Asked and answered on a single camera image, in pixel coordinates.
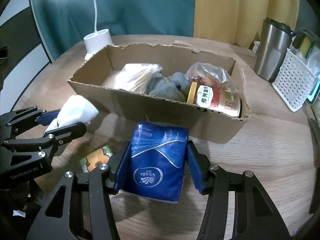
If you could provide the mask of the yellow green sponge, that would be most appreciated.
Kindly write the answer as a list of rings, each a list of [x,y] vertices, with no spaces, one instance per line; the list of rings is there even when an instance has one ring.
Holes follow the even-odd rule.
[[[298,51],[301,53],[301,55],[306,58],[310,48],[312,47],[312,39],[308,36],[304,36],[302,39],[302,42],[298,48]]]

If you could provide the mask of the clear plastic snack bag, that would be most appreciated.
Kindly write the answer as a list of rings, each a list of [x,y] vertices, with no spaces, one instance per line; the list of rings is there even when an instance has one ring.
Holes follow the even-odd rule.
[[[222,88],[232,93],[239,93],[238,86],[228,72],[210,63],[196,62],[187,70],[185,77],[190,82],[197,82],[213,89]]]

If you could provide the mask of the white desk lamp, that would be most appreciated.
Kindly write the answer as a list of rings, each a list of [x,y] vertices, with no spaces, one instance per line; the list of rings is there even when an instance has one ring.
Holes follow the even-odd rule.
[[[87,51],[85,56],[86,61],[92,58],[93,55],[95,55],[98,51],[103,49],[105,46],[114,45],[109,29],[98,30],[97,0],[93,0],[93,7],[94,7],[94,32],[86,35],[83,38],[86,51]]]

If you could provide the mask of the teal curtain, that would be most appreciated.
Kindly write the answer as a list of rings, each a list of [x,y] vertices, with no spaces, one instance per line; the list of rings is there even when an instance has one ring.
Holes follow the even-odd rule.
[[[30,0],[43,43],[57,59],[94,32],[93,0]],[[195,0],[97,0],[98,30],[192,36]]]

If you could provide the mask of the blue Vinda tissue pack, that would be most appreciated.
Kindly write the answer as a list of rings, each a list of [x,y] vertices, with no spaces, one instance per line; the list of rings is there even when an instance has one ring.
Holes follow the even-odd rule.
[[[131,164],[123,190],[140,197],[178,203],[188,137],[187,128],[139,122],[131,140]]]

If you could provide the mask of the cartoon tissue pack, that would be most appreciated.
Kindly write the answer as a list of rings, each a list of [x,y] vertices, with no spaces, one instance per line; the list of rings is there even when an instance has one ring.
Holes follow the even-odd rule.
[[[101,164],[108,163],[112,155],[113,153],[108,145],[102,146],[79,161],[82,171],[88,173]]]

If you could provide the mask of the white socks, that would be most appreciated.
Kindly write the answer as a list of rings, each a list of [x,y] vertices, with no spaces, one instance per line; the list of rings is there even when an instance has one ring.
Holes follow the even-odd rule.
[[[78,122],[81,122],[88,127],[98,114],[99,111],[97,108],[83,96],[70,96],[60,109],[57,117],[51,121],[45,132],[76,124]]]

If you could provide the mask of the grey knitted socks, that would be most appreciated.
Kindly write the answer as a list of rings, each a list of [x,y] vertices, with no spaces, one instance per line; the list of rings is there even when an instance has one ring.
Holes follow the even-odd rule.
[[[181,72],[175,72],[169,77],[157,74],[150,80],[146,94],[162,99],[186,102],[190,86],[190,81]]]

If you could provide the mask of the torn cardboard box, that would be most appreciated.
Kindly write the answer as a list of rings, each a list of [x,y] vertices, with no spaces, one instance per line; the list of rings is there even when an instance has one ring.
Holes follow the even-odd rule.
[[[181,36],[120,35],[114,46],[106,46],[86,61],[68,80],[73,90],[95,107],[134,121],[164,122],[189,129],[189,134],[218,144],[229,142],[250,116],[249,105],[241,95],[242,113],[232,118],[222,113],[187,103],[158,99],[103,87],[105,79],[127,63],[157,63],[163,74],[186,72],[196,62],[225,68],[243,90],[242,67],[230,52],[217,51],[212,41],[186,43]]]

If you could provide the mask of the stainless steel tumbler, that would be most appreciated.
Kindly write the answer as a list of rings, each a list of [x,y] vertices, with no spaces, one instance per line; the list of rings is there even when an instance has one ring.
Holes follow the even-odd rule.
[[[261,40],[257,49],[255,73],[262,79],[273,82],[284,61],[293,31],[285,24],[271,18],[264,19]]]

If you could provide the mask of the yellow curtain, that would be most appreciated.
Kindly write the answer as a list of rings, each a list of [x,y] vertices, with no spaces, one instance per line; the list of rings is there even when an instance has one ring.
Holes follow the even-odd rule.
[[[299,0],[195,0],[193,36],[249,48],[264,19],[295,29]]]

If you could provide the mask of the cotton swab bag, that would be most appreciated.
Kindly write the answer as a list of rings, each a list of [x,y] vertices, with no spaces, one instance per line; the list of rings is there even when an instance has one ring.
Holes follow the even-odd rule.
[[[137,94],[145,94],[153,77],[161,75],[159,64],[127,63],[115,76],[113,88]]]

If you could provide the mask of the yellow lid jar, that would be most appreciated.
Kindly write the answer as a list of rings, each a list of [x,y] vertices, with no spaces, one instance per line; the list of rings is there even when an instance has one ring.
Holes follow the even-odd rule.
[[[242,111],[242,101],[237,93],[229,88],[217,88],[192,82],[187,103],[221,112],[228,116],[239,118]]]

